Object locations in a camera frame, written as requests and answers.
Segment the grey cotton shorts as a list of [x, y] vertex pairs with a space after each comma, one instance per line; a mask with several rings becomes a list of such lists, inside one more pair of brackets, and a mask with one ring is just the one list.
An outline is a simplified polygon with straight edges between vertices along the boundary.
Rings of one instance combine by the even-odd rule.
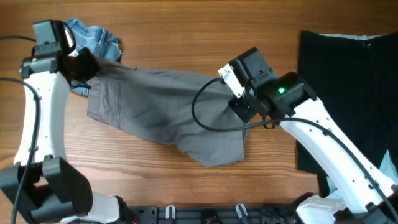
[[89, 84], [87, 115], [141, 139], [174, 145], [204, 166], [243, 160], [247, 131], [218, 133], [243, 122], [228, 106], [230, 90], [201, 73], [129, 68], [98, 58], [100, 70]]

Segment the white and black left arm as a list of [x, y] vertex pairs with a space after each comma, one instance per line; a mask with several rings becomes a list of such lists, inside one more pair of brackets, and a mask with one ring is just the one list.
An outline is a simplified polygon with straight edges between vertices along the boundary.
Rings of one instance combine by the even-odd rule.
[[75, 38], [65, 22], [40, 21], [33, 30], [35, 46], [19, 69], [18, 83], [25, 89], [22, 139], [13, 166], [1, 172], [12, 216], [27, 223], [122, 223], [127, 208], [121, 199], [94, 193], [65, 152], [70, 84], [99, 66], [87, 49], [75, 55]]

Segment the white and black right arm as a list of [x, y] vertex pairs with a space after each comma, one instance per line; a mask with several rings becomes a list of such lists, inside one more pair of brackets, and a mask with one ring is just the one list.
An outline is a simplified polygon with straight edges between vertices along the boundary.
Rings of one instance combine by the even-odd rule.
[[328, 114], [323, 102], [297, 73], [278, 77], [253, 47], [219, 69], [230, 87], [233, 109], [244, 121], [270, 117], [316, 160], [340, 193], [301, 199], [300, 223], [397, 223], [397, 186], [372, 165]]

